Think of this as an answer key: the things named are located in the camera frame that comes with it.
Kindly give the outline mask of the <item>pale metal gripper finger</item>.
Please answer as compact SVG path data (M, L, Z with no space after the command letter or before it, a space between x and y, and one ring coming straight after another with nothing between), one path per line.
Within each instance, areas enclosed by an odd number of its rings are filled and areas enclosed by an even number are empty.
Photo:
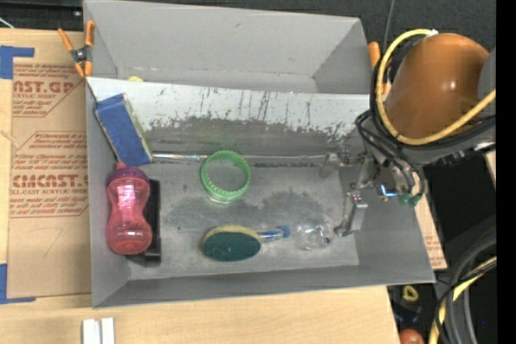
M340 170L341 168L347 168L351 165L351 154L349 151L336 151L328 152L322 162L322 166L319 169L319 176L321 178L327 178Z
M335 234L345 237L358 232L362 227L367 208L368 203L360 193L348 193L343 203L343 219L334 228Z

